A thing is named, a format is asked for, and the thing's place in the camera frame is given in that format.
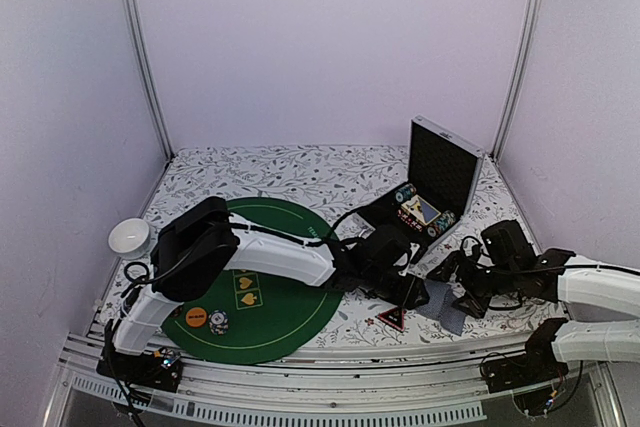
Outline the grey playing card deck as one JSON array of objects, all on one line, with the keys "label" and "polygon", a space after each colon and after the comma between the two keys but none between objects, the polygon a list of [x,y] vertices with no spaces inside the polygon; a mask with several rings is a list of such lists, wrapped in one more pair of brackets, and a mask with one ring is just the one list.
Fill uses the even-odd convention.
[{"label": "grey playing card deck", "polygon": [[424,281],[425,289],[429,295],[429,301],[415,308],[415,311],[427,318],[434,320],[447,332],[461,336],[464,329],[466,314],[454,307],[458,297],[454,294],[448,283]]}]

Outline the row of poker chips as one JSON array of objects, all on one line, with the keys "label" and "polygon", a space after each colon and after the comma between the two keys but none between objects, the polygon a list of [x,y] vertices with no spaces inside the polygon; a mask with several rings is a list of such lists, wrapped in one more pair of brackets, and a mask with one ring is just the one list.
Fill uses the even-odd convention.
[{"label": "row of poker chips", "polygon": [[394,198],[397,204],[411,200],[416,195],[417,189],[412,183],[405,183],[394,191]]}]

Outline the orange big blind button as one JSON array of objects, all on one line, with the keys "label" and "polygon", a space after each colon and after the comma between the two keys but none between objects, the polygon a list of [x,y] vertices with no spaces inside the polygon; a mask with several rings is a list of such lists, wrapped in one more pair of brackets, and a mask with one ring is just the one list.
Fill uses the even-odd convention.
[{"label": "orange big blind button", "polygon": [[208,313],[202,307],[190,308],[185,314],[185,323],[190,328],[200,328],[207,324]]}]

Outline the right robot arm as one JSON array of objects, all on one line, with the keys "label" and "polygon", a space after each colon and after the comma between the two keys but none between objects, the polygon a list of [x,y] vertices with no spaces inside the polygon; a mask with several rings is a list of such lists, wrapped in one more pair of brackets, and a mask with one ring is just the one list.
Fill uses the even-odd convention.
[{"label": "right robot arm", "polygon": [[537,383],[556,362],[639,361],[639,270],[607,265],[566,249],[550,248],[536,254],[515,220],[505,220],[481,232],[470,254],[460,247],[451,252],[427,278],[447,282],[451,277],[464,288],[455,307],[482,318],[495,296],[519,297],[552,303],[585,304],[628,315],[628,320],[545,320],[529,338],[528,353],[517,362],[517,374]]}]

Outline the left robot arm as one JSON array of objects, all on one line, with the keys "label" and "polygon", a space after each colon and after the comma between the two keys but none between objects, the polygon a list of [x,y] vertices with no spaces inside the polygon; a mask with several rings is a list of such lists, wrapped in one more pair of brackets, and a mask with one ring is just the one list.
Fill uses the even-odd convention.
[{"label": "left robot arm", "polygon": [[419,247],[384,224],[366,237],[340,239],[333,229],[310,239],[269,228],[209,197],[159,232],[149,263],[129,276],[121,312],[104,328],[104,355],[128,381],[148,373],[145,350],[179,306],[202,297],[225,270],[249,270],[309,287],[351,291],[360,286],[401,309],[428,303],[425,283],[408,273]]}]

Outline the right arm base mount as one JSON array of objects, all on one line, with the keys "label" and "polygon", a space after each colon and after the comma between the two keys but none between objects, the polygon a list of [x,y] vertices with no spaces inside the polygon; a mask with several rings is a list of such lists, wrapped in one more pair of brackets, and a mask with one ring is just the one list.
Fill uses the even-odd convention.
[{"label": "right arm base mount", "polygon": [[480,376],[490,393],[531,386],[553,379],[563,379],[568,365],[559,362],[550,347],[526,347],[517,356],[491,353],[479,366]]}]

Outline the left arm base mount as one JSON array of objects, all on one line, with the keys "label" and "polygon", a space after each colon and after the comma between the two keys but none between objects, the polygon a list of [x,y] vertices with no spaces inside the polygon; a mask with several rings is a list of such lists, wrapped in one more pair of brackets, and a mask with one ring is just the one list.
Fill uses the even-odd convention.
[{"label": "left arm base mount", "polygon": [[176,393],[182,378],[179,354],[168,348],[137,356],[104,349],[96,372],[104,377],[150,389]]}]

